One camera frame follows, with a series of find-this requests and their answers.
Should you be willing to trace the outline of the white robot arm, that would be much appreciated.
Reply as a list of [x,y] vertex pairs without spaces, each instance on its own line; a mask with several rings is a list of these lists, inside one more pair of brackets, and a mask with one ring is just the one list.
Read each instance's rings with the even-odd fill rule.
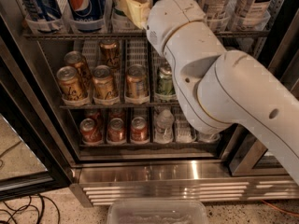
[[238,123],[299,183],[299,101],[257,60],[226,49],[193,0],[117,0],[168,61],[178,103],[201,133]]

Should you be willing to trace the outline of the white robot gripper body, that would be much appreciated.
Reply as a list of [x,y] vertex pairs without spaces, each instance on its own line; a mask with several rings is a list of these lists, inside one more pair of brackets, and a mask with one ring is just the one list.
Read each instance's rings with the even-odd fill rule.
[[175,77],[201,78],[225,52],[207,26],[206,14],[193,0],[158,1],[149,13],[146,32]]

